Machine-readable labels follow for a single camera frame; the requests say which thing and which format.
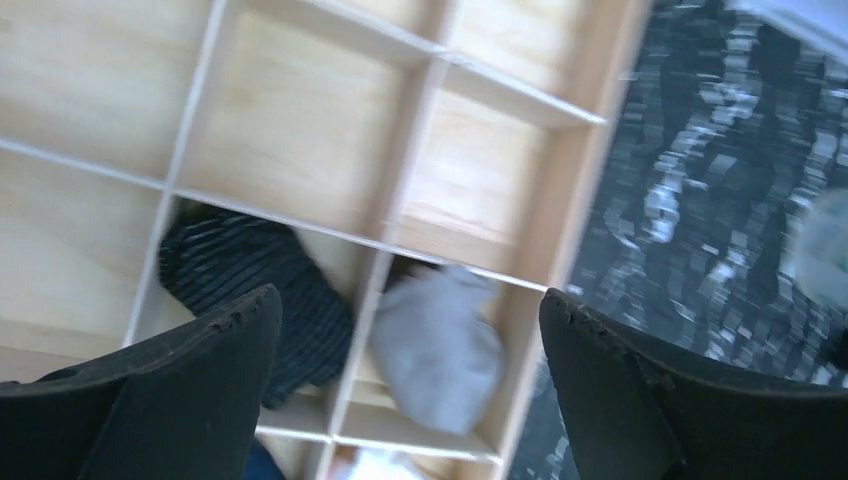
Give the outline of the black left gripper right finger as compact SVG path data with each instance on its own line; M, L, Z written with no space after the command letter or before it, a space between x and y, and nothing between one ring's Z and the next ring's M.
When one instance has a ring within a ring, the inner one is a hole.
M539 325L584 479L843 479L847 392L706 358L549 289Z

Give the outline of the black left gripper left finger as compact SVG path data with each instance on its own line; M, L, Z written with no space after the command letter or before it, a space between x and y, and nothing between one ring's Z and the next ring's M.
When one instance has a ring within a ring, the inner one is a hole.
M1 386L5 479L239 479L281 326L272 285L181 326Z

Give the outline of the grey beige underwear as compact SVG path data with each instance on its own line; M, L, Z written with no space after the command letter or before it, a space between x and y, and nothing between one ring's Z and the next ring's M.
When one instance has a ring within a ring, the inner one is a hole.
M466 435L505 371L484 309L496 287L460 265L411 266L381 296L369 344L397 409L430 430Z

